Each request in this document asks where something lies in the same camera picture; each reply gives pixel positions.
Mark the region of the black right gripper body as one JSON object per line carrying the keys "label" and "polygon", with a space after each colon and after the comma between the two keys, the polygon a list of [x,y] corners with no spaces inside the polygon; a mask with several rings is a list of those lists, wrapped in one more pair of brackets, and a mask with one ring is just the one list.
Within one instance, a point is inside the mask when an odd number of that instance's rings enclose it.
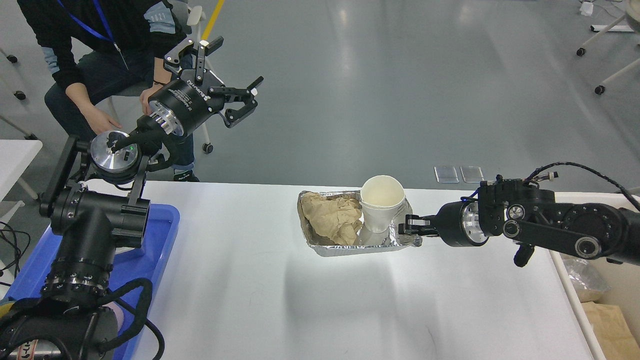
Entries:
{"label": "black right gripper body", "polygon": [[459,201],[443,205],[436,214],[436,230],[453,248],[480,247],[489,236],[480,226],[478,202]]}

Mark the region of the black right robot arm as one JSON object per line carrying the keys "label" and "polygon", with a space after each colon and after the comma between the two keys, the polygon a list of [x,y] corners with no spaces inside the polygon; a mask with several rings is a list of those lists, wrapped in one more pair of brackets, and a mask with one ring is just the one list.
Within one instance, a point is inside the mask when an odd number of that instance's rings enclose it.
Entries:
{"label": "black right robot arm", "polygon": [[470,196],[442,205],[437,214],[407,214],[401,235],[438,237],[453,248],[480,247],[489,237],[505,236],[519,246],[513,261],[528,264],[536,248],[610,264],[640,263],[639,202],[620,183],[590,167],[586,171],[610,182],[634,210],[605,203],[558,202],[540,183],[557,178],[556,163],[526,178],[483,180]]}

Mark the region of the person's left hand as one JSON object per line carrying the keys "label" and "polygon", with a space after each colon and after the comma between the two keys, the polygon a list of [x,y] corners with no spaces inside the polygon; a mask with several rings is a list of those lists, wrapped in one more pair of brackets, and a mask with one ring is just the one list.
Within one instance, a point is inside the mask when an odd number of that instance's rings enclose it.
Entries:
{"label": "person's left hand", "polygon": [[139,102],[141,103],[142,114],[144,114],[144,116],[149,116],[151,112],[153,112],[149,104],[149,98],[161,88],[161,85],[153,85],[152,87],[144,89],[144,91],[141,92],[141,95],[139,96]]}

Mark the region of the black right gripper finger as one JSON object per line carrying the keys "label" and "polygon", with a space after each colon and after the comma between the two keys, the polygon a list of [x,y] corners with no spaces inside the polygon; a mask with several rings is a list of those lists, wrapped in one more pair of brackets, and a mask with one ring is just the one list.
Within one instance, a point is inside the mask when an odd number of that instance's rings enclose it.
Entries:
{"label": "black right gripper finger", "polygon": [[398,224],[398,234],[420,237],[439,237],[435,227],[436,215],[419,216],[406,214],[404,221]]}

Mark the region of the person's right hand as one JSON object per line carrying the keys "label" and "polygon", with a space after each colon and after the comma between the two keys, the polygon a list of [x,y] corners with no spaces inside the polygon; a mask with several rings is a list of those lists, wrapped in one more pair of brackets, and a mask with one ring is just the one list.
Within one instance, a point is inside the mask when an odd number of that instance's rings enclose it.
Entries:
{"label": "person's right hand", "polygon": [[80,108],[80,113],[86,119],[89,127],[96,135],[114,129],[122,129],[122,125],[102,109],[89,104]]}

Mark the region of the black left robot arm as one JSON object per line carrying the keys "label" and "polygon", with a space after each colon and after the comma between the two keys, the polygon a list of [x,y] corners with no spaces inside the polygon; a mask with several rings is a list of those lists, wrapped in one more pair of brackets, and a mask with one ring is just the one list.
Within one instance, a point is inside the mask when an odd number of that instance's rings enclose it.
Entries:
{"label": "black left robot arm", "polygon": [[22,351],[55,360],[110,360],[142,332],[152,281],[139,276],[111,290],[110,276],[118,248],[143,244],[147,173],[173,165],[174,139],[191,135],[214,114],[232,128],[258,107],[263,77],[233,88],[206,67],[223,41],[185,38],[170,50],[164,66],[176,79],[150,97],[151,114],[139,117],[131,132],[108,130],[90,142],[69,137],[39,208],[61,243],[39,297],[1,310],[3,360],[18,360]]}

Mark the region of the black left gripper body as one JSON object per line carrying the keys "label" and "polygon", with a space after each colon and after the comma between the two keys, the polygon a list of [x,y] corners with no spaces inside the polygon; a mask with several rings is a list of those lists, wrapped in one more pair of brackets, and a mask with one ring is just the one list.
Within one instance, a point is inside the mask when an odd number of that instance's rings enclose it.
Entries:
{"label": "black left gripper body", "polygon": [[208,93],[192,80],[175,79],[149,98],[150,117],[167,135],[188,136],[224,109],[226,96]]}

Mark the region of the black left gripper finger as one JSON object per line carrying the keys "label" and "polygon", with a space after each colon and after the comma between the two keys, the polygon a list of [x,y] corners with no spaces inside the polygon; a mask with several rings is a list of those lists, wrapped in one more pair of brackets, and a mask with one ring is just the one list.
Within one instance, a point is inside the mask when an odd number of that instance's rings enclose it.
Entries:
{"label": "black left gripper finger", "polygon": [[[258,94],[258,87],[265,78],[259,76],[247,88],[232,88],[226,86],[210,86],[207,89],[208,107],[213,114],[219,114],[224,121],[224,125],[231,129],[238,125],[247,116],[253,113],[258,107],[255,96]],[[242,103],[238,109],[226,108],[228,104]]]}
{"label": "black left gripper finger", "polygon": [[[218,36],[213,41],[195,43],[185,38],[164,56],[164,68],[182,80],[194,80],[195,85],[224,85],[224,82],[211,69],[206,68],[208,55],[221,48],[224,37]],[[182,66],[182,59],[192,57],[192,69]]]}

